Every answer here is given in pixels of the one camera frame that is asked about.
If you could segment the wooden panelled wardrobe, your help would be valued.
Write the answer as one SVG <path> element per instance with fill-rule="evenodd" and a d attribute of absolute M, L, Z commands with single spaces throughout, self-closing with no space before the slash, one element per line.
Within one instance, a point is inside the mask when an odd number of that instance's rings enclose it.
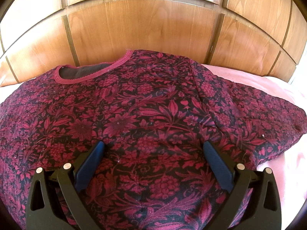
<path fill-rule="evenodd" d="M 298 0 L 7 0 L 1 85 L 57 65 L 114 61 L 127 49 L 289 81 L 306 48 Z"/>

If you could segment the red floral knit sweater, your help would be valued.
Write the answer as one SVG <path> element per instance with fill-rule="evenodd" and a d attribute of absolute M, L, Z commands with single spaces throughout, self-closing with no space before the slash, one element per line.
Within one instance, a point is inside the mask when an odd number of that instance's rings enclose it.
<path fill-rule="evenodd" d="M 222 136 L 183 56 L 129 51 L 113 63 L 58 66 L 1 104 L 1 201 L 21 228 L 38 167 L 100 161 L 82 202 L 105 229 L 201 229 L 226 198 L 203 156 Z"/>

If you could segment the pink bed cover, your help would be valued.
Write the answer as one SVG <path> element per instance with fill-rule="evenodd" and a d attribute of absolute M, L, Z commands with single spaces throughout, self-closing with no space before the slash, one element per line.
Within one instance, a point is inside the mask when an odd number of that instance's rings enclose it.
<path fill-rule="evenodd" d="M 281 227 L 306 200 L 306 106 L 275 77 L 224 67 L 195 69 L 206 111 L 222 138 L 221 151 L 251 169 L 272 169 L 281 199 Z"/>

